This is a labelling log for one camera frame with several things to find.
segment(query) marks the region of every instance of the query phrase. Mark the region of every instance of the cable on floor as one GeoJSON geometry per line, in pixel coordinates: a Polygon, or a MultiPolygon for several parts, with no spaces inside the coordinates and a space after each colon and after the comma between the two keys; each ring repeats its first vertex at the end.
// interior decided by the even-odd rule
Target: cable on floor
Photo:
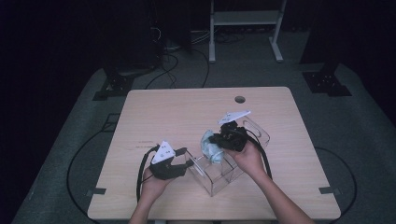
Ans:
{"type": "Polygon", "coordinates": [[[107,128],[109,128],[110,126],[113,126],[113,125],[117,126],[117,122],[118,122],[118,121],[116,121],[116,122],[110,122],[110,117],[111,117],[111,116],[119,116],[119,115],[120,115],[120,114],[108,114],[108,115],[107,115],[106,122],[105,122],[105,124],[102,126],[102,129],[101,129],[100,131],[98,131],[97,133],[95,133],[94,135],[92,135],[87,141],[84,142],[84,144],[81,145],[81,147],[80,147],[80,148],[76,151],[76,153],[73,155],[73,158],[72,158],[72,160],[71,160],[70,163],[69,163],[69,167],[67,168],[66,187],[67,187],[67,193],[69,194],[70,199],[72,200],[74,206],[75,206],[75,207],[76,207],[87,219],[89,219],[91,222],[96,223],[96,224],[100,224],[100,223],[99,223],[98,221],[94,220],[94,219],[91,219],[91,218],[88,216],[87,212],[85,212],[84,209],[82,209],[81,206],[79,206],[79,204],[77,203],[75,197],[74,197],[73,194],[72,194],[72,191],[71,191],[71,189],[70,189],[70,180],[69,180],[69,179],[70,179],[70,178],[69,178],[69,177],[70,177],[70,170],[71,170],[71,168],[72,168],[72,166],[73,166],[73,163],[74,163],[74,160],[76,159],[76,157],[78,156],[78,154],[81,152],[81,150],[82,150],[89,142],[91,142],[91,140],[92,140],[94,137],[96,137],[99,133],[114,133],[115,128],[112,129],[111,131],[108,130],[107,128]]]}
{"type": "Polygon", "coordinates": [[[353,181],[353,198],[352,198],[351,202],[349,203],[349,205],[347,206],[347,208],[346,208],[344,211],[341,212],[341,216],[340,216],[339,218],[337,218],[337,219],[332,220],[331,222],[329,222],[329,224],[330,224],[330,223],[333,224],[333,223],[337,222],[338,220],[340,220],[340,218],[342,218],[342,217],[350,210],[350,208],[353,206],[353,204],[355,203],[356,198],[357,198],[357,196],[358,196],[358,183],[357,183],[357,181],[356,181],[355,175],[354,175],[353,172],[352,172],[352,169],[349,167],[349,165],[347,164],[347,162],[344,161],[340,156],[338,156],[338,155],[335,154],[334,152],[332,152],[332,151],[330,151],[329,149],[324,148],[324,147],[314,147],[314,148],[332,154],[332,155],[333,155],[335,158],[337,158],[341,163],[343,163],[344,166],[345,166],[345,167],[347,168],[347,170],[349,171],[349,174],[350,174],[350,176],[351,176],[351,178],[352,178],[352,181],[353,181]]]}

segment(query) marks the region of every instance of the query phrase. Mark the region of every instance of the black cable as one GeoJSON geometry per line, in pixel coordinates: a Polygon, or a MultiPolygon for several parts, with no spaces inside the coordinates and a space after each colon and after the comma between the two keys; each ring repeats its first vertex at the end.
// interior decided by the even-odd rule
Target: black cable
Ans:
{"type": "Polygon", "coordinates": [[[145,90],[147,90],[147,89],[149,88],[149,85],[151,85],[151,83],[153,83],[157,78],[159,78],[159,77],[161,77],[161,76],[163,76],[163,75],[165,75],[165,74],[168,74],[168,72],[170,72],[170,71],[172,71],[173,69],[175,69],[176,66],[178,65],[178,58],[177,58],[176,56],[174,56],[174,55],[172,55],[172,54],[167,54],[167,56],[173,57],[173,58],[176,60],[176,63],[175,63],[169,70],[165,70],[165,72],[163,72],[163,73],[159,74],[158,76],[156,76],[155,78],[153,78],[153,79],[147,84],[145,90]]]}
{"type": "Polygon", "coordinates": [[[146,161],[148,160],[149,154],[153,151],[157,151],[160,146],[152,147],[144,156],[142,162],[140,162],[139,173],[137,175],[137,182],[136,182],[136,199],[139,202],[140,200],[140,188],[142,183],[145,182],[147,179],[142,180],[143,172],[145,171],[146,161]]]}
{"type": "Polygon", "coordinates": [[[101,129],[99,132],[95,133],[95,134],[94,134],[93,136],[91,136],[87,141],[85,141],[84,144],[82,144],[82,146],[76,151],[76,153],[74,154],[72,160],[71,160],[70,163],[69,163],[69,167],[67,168],[66,187],[67,187],[67,193],[69,194],[70,199],[72,200],[72,202],[73,202],[73,204],[75,205],[75,207],[76,207],[87,219],[89,219],[90,221],[92,221],[93,223],[96,223],[96,224],[100,224],[100,223],[99,223],[98,221],[96,221],[96,220],[91,219],[91,218],[88,216],[87,212],[85,212],[84,209],[82,209],[81,206],[79,206],[78,203],[76,202],[76,199],[74,198],[74,196],[73,196],[73,194],[72,194],[72,191],[71,191],[71,189],[70,189],[69,176],[70,176],[70,170],[71,170],[71,167],[72,167],[72,165],[73,165],[73,162],[74,162],[74,160],[76,159],[76,157],[77,157],[77,155],[79,154],[79,152],[81,152],[81,150],[82,150],[82,149],[83,149],[94,137],[96,137],[99,133],[109,133],[109,131],[108,131],[106,128],[108,128],[108,127],[110,127],[110,126],[112,126],[112,125],[114,125],[114,123],[109,123],[108,125],[104,125],[104,126],[102,127],[102,129],[101,129]]]}
{"type": "Polygon", "coordinates": [[[340,156],[338,156],[338,155],[335,154],[334,152],[332,152],[332,151],[330,151],[329,149],[324,148],[324,147],[314,147],[314,148],[315,148],[315,149],[322,150],[322,151],[326,151],[326,152],[328,152],[328,153],[334,155],[334,157],[337,158],[341,163],[343,163],[343,164],[345,165],[345,167],[348,169],[349,174],[350,174],[350,176],[351,176],[351,178],[352,178],[352,181],[353,181],[353,189],[354,189],[353,198],[352,198],[351,202],[349,203],[349,205],[347,206],[347,208],[346,208],[343,212],[341,212],[341,216],[340,216],[339,218],[337,218],[337,219],[332,220],[331,222],[329,222],[329,224],[330,224],[330,223],[335,223],[335,222],[337,222],[341,217],[343,217],[343,216],[350,210],[350,208],[353,206],[353,204],[355,203],[356,198],[358,197],[358,183],[357,183],[357,181],[356,181],[356,177],[355,177],[355,176],[353,175],[353,173],[352,173],[352,169],[350,169],[350,167],[349,167],[349,165],[347,164],[347,162],[344,161],[340,156]]]}
{"type": "Polygon", "coordinates": [[[250,142],[252,142],[262,154],[262,160],[264,161],[265,170],[267,171],[268,176],[272,179],[272,172],[271,172],[270,162],[268,161],[267,158],[267,154],[265,153],[264,148],[262,148],[262,145],[260,144],[260,141],[256,136],[256,134],[254,134],[253,132],[251,133],[256,137],[257,141],[250,135],[247,136],[247,139],[250,142]]]}
{"type": "Polygon", "coordinates": [[[204,58],[205,58],[206,68],[207,69],[206,69],[206,76],[205,76],[204,83],[201,86],[201,88],[203,88],[205,86],[205,84],[206,84],[207,78],[209,77],[209,67],[210,67],[209,60],[207,59],[206,55],[204,53],[202,53],[201,51],[199,51],[198,49],[191,49],[191,50],[194,50],[194,51],[202,54],[202,56],[204,56],[204,58]]]}

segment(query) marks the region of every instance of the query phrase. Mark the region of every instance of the metal stand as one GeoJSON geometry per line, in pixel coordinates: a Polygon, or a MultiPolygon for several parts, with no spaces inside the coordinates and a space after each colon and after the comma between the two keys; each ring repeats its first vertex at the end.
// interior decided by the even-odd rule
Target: metal stand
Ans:
{"type": "Polygon", "coordinates": [[[277,46],[277,38],[280,31],[280,25],[283,20],[287,0],[282,0],[280,10],[268,11],[224,11],[215,12],[214,0],[210,5],[210,40],[209,40],[209,61],[216,61],[215,52],[215,26],[218,25],[265,25],[274,24],[276,26],[274,36],[269,37],[271,48],[278,63],[283,62],[283,57],[277,46]]]}
{"type": "Polygon", "coordinates": [[[338,63],[325,63],[318,72],[303,72],[304,79],[313,93],[327,93],[329,96],[351,96],[346,86],[334,75],[338,63]]]}

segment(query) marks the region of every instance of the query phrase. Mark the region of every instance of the clear plastic box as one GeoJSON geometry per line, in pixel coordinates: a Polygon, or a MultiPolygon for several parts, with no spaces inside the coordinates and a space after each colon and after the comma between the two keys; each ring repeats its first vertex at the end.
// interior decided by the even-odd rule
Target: clear plastic box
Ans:
{"type": "Polygon", "coordinates": [[[233,158],[226,153],[221,163],[212,163],[206,156],[194,158],[189,151],[184,155],[186,161],[189,159],[194,161],[194,165],[189,169],[211,197],[244,173],[233,158]]]}
{"type": "MultiPolygon", "coordinates": [[[[244,126],[247,129],[247,133],[260,142],[262,148],[265,149],[267,147],[270,136],[257,123],[247,116],[236,120],[236,122],[239,127],[244,126]]],[[[186,161],[189,159],[194,161],[194,165],[189,170],[211,197],[244,173],[227,153],[224,153],[221,163],[212,163],[205,155],[195,158],[189,151],[185,154],[185,158],[186,161]]]]}

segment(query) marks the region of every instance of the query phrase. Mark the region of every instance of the gray carpet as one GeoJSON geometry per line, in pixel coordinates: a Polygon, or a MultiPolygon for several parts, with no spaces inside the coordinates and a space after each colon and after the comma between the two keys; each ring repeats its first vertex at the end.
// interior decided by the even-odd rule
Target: gray carpet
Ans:
{"type": "MultiPolygon", "coordinates": [[[[343,65],[335,74],[352,96],[329,97],[309,90],[302,72],[317,71],[321,64],[299,65],[308,33],[280,33],[278,44],[285,59],[283,63],[275,61],[268,36],[250,34],[231,45],[216,45],[217,61],[210,64],[205,88],[290,88],[311,140],[318,147],[323,169],[338,192],[335,197],[342,211],[348,208],[355,194],[348,168],[356,178],[356,202],[336,223],[392,223],[396,220],[395,127],[364,89],[359,77],[343,65]]],[[[193,47],[208,54],[207,43],[193,47]]],[[[176,68],[171,75],[157,78],[148,88],[201,88],[207,69],[204,56],[197,51],[171,54],[178,58],[176,68]]],[[[163,57],[166,69],[175,62],[174,57],[163,57]]],[[[162,72],[159,68],[136,78],[133,89],[145,89],[162,72]]],[[[70,199],[66,176],[75,153],[97,133],[78,153],[70,169],[71,192],[76,203],[87,211],[91,190],[95,188],[112,138],[112,133],[98,132],[109,114],[121,112],[125,100],[125,97],[92,100],[105,79],[103,70],[92,75],[13,223],[92,223],[70,199]]],[[[126,223],[126,220],[100,223],[126,223]]],[[[318,220],[318,223],[329,221],[318,220]]]]}

